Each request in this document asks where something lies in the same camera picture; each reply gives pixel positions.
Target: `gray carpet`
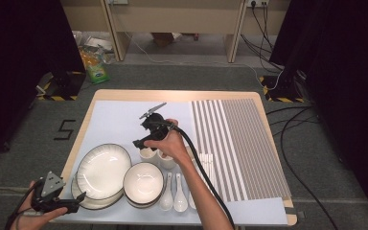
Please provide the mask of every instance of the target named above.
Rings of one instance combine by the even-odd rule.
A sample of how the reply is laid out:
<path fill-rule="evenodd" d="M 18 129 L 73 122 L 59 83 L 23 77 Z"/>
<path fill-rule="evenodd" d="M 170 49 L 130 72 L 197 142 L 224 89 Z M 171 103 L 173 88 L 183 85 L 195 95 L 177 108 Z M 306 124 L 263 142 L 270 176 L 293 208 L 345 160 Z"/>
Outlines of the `gray carpet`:
<path fill-rule="evenodd" d="M 115 64 L 106 66 L 106 71 L 111 80 L 93 85 L 87 79 L 76 101 L 35 102 L 11 138 L 11 149 L 0 153 L 0 188 L 26 188 L 31 180 L 45 176 L 48 171 L 61 174 L 90 100 L 98 89 L 255 91 L 260 93 L 266 112 L 284 107 L 310 105 L 266 101 L 254 72 L 246 67 Z M 257 69 L 257 72 L 258 76 L 268 74 L 263 69 Z M 291 118 L 298 111 L 300 110 L 283 110 L 269 114 L 267 118 L 273 124 Z M 298 126 L 288 129 L 284 135 L 283 147 L 289 164 L 322 201 L 339 229 L 368 229 L 368 201 L 352 172 L 339 162 L 315 111 L 308 110 L 298 119 L 308 119 L 308 122 L 291 123 L 291 126 Z M 69 140 L 56 141 L 54 138 L 67 135 L 58 132 L 63 120 L 75 120 L 64 127 L 73 129 L 74 132 Z M 285 122 L 273 124 L 271 130 L 275 135 L 274 140 L 291 189 L 294 206 L 301 216 L 305 214 L 295 226 L 284 229 L 332 229 L 319 205 L 291 173 L 285 162 L 281 151 L 281 135 L 276 134 L 282 130 L 284 124 Z M 0 229 L 3 229 L 7 215 L 20 197 L 20 193 L 0 190 Z M 44 229 L 91 229 L 91 227 L 87 224 L 48 224 Z M 93 229 L 98 230 L 115 228 L 110 225 L 93 226 Z M 250 227 L 250 229 L 270 228 Z"/>

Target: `black curtain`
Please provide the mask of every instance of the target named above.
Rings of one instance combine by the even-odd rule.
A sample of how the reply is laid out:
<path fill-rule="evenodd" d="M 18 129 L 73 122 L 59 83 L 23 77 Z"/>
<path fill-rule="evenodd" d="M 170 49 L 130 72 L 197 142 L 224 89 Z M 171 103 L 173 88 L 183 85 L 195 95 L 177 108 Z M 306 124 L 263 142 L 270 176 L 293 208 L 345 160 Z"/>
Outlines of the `black curtain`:
<path fill-rule="evenodd" d="M 307 74 L 307 88 L 330 138 L 368 197 L 368 4 L 323 2 L 291 1 L 271 60 Z M 312 12 L 322 6 L 329 6 L 322 26 L 313 26 Z M 306 31 L 314 39 L 304 43 Z"/>
<path fill-rule="evenodd" d="M 10 139 L 48 72 L 84 72 L 58 0 L 0 1 L 0 146 Z"/>

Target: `human hand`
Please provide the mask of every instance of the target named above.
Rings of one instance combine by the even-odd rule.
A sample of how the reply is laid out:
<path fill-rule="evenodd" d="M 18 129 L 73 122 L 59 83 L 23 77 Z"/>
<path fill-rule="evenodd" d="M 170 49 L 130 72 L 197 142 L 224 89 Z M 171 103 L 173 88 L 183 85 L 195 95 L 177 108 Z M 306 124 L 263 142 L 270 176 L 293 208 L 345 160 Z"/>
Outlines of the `human hand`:
<path fill-rule="evenodd" d="M 34 181 L 31 182 L 29 188 L 35 184 Z M 32 197 L 34 192 L 31 192 L 23 204 L 19 208 L 19 213 L 32 209 Z M 39 217 L 29 217 L 29 216 L 22 216 L 19 215 L 17 219 L 11 225 L 11 230 L 37 230 L 43 227 L 47 222 L 52 219 L 55 219 L 59 216 L 64 215 L 67 213 L 67 208 L 59 208 L 50 213 L 45 213 Z"/>
<path fill-rule="evenodd" d="M 166 119 L 166 121 L 178 126 L 178 121 L 175 119 Z M 177 164 L 187 160 L 191 161 L 191 158 L 184 146 L 183 137 L 174 129 L 170 130 L 162 141 L 148 140 L 144 142 L 144 145 L 149 148 L 160 149 L 163 154 L 172 157 Z"/>

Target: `stacked plates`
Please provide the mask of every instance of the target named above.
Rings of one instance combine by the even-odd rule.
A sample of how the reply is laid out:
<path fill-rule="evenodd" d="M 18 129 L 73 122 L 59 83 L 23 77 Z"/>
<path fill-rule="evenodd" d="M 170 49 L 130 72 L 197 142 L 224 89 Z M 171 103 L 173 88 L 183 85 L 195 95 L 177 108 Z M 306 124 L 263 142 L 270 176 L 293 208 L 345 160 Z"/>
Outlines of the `stacked plates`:
<path fill-rule="evenodd" d="M 157 202 L 163 191 L 161 171 L 151 163 L 139 163 L 126 173 L 124 189 L 127 201 L 136 208 L 147 208 Z"/>
<path fill-rule="evenodd" d="M 73 197 L 86 192 L 80 206 L 91 210 L 114 204 L 124 194 L 124 177 L 130 167 L 130 156 L 121 146 L 104 144 L 93 148 L 83 157 L 73 178 Z"/>

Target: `cabinet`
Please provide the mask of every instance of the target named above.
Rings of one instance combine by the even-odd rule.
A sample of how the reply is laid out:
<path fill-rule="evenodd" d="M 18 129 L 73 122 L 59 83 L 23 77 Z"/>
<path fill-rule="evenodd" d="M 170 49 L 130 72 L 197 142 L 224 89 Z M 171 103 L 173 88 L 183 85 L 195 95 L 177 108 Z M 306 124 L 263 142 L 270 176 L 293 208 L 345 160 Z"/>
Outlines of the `cabinet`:
<path fill-rule="evenodd" d="M 234 62 L 241 34 L 261 35 L 248 0 L 129 0 L 127 5 L 108 0 L 61 0 L 72 30 L 111 34 L 115 58 L 125 59 L 133 33 L 188 33 L 223 35 L 228 62 Z M 271 0 L 271 35 L 280 30 L 289 0 Z M 263 10 L 255 9 L 263 23 Z"/>

